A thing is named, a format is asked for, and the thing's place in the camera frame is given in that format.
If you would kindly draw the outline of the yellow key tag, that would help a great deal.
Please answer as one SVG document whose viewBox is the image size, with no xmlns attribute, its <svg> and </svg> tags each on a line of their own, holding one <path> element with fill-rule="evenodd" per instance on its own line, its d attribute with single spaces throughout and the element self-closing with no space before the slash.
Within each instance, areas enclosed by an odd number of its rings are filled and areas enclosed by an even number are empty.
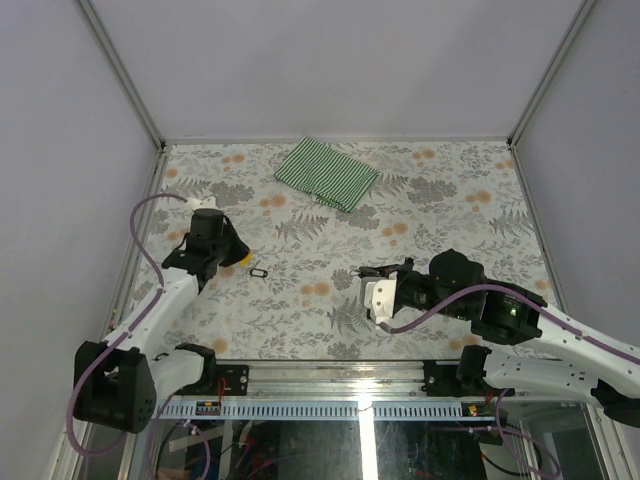
<svg viewBox="0 0 640 480">
<path fill-rule="evenodd" d="M 239 264 L 240 264 L 241 266 L 247 266 L 247 265 L 251 262 L 251 260 L 252 260 L 252 259 L 253 259 L 253 254 L 252 254 L 252 253 L 249 253 L 246 257 L 244 257 L 244 258 L 239 262 Z"/>
</svg>

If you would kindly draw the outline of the black tag with white label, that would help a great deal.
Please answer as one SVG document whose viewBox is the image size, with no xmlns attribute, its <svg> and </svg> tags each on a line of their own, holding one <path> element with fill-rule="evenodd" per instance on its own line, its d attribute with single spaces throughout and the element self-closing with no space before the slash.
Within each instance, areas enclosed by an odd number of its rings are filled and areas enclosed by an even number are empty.
<svg viewBox="0 0 640 480">
<path fill-rule="evenodd" d="M 256 278 L 267 278 L 269 275 L 269 272 L 267 270 L 264 269 L 259 269 L 259 268 L 252 268 L 249 271 L 249 275 L 252 277 L 256 277 Z"/>
</svg>

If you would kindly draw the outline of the large silver keyring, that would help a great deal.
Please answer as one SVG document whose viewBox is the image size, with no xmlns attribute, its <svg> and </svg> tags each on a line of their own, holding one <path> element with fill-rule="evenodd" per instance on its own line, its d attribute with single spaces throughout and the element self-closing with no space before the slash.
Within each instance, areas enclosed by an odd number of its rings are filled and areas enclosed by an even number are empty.
<svg viewBox="0 0 640 480">
<path fill-rule="evenodd" d="M 385 265 L 379 267 L 360 266 L 350 271 L 351 276 L 358 278 L 388 278 L 396 269 L 395 265 Z"/>
</svg>

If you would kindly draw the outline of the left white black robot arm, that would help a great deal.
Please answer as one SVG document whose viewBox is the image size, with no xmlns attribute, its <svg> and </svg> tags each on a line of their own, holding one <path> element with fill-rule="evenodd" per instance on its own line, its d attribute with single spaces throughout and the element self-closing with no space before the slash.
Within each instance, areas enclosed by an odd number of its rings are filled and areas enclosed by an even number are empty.
<svg viewBox="0 0 640 480">
<path fill-rule="evenodd" d="M 161 264 L 159 287 L 101 342 L 76 351 L 68 419 L 139 433 L 158 404 L 180 391 L 217 390 L 213 349 L 182 343 L 161 350 L 164 335 L 220 268 L 245 259 L 249 247 L 220 210 L 193 212 L 189 231 Z"/>
</svg>

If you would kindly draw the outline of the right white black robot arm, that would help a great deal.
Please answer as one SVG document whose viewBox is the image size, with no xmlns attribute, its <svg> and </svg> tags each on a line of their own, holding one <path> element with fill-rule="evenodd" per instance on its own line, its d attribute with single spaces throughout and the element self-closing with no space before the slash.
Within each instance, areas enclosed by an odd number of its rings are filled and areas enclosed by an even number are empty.
<svg viewBox="0 0 640 480">
<path fill-rule="evenodd" d="M 580 323 L 531 291 L 487 278 L 481 264 L 453 249 L 436 255 L 425 274 L 412 259 L 383 268 L 372 310 L 390 334 L 412 331 L 436 314 L 469 322 L 487 344 L 463 350 L 455 378 L 467 394 L 542 391 L 639 425 L 638 347 Z"/>
</svg>

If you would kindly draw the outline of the floral patterned table mat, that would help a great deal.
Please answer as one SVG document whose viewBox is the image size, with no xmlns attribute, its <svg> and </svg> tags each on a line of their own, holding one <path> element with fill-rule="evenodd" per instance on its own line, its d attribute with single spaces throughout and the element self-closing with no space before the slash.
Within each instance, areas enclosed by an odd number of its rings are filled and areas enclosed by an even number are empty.
<svg viewBox="0 0 640 480">
<path fill-rule="evenodd" d="M 380 172 L 352 213 L 275 178 L 289 143 L 172 145 L 145 246 L 163 260 L 188 231 L 184 199 L 215 196 L 253 259 L 221 269 L 169 327 L 224 359 L 455 359 L 476 342 L 466 322 L 435 316 L 388 335 L 370 322 L 350 271 L 455 249 L 494 279 L 555 295 L 507 145 L 499 141 L 343 142 Z M 267 278 L 249 275 L 252 268 Z"/>
</svg>

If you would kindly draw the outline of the green white striped cloth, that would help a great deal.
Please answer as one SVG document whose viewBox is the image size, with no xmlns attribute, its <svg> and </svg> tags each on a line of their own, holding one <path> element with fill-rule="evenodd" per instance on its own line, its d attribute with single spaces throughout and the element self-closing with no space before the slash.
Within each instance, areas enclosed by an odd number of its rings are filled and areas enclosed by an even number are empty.
<svg viewBox="0 0 640 480">
<path fill-rule="evenodd" d="M 380 172 L 311 137 L 304 137 L 275 171 L 275 178 L 317 203 L 352 213 Z"/>
</svg>

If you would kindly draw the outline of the aluminium mounting rail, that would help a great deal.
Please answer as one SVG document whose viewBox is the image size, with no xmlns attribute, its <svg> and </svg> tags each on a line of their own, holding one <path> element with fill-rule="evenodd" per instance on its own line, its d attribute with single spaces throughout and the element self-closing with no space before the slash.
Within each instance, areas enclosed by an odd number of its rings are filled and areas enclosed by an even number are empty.
<svg viewBox="0 0 640 480">
<path fill-rule="evenodd" d="M 158 400 L 182 396 L 337 399 L 371 393 L 381 397 L 484 398 L 512 389 L 516 395 L 540 395 L 600 406 L 599 381 L 566 362 L 517 359 L 498 362 L 498 377 L 458 378 L 456 361 L 400 362 L 222 362 L 209 382 L 198 371 L 202 358 L 176 352 L 152 363 Z"/>
</svg>

